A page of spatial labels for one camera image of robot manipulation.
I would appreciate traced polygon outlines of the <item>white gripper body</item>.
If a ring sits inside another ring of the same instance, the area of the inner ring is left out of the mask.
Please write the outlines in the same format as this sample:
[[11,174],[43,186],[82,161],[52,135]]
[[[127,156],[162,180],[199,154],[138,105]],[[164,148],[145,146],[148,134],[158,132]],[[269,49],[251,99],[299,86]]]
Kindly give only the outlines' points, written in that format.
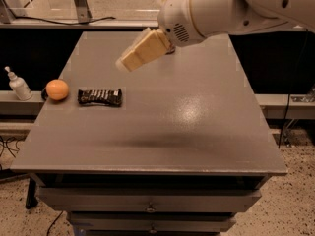
[[175,46],[190,46],[205,40],[194,26],[190,0],[162,0],[157,21]]

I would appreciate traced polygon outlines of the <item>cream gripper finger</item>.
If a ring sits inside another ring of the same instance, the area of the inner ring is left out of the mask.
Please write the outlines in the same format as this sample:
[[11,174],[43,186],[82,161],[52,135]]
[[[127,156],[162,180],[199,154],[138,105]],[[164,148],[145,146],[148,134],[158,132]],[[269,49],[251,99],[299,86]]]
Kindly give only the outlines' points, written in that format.
[[115,65],[121,71],[134,71],[145,64],[144,59],[137,53],[137,50],[146,42],[153,31],[150,28],[144,29],[132,42],[132,44],[122,52],[116,60]]
[[143,42],[137,50],[145,64],[165,55],[167,50],[171,48],[171,42],[161,29],[152,29],[152,31],[146,42]]

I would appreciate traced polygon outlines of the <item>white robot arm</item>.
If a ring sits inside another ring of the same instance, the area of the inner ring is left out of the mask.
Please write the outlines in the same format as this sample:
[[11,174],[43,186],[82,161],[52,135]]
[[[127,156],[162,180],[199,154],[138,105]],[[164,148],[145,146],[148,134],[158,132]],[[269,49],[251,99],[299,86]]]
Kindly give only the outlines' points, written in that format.
[[132,72],[172,47],[199,44],[219,34],[244,35],[300,26],[315,31],[315,0],[160,0],[158,28],[147,28],[117,59]]

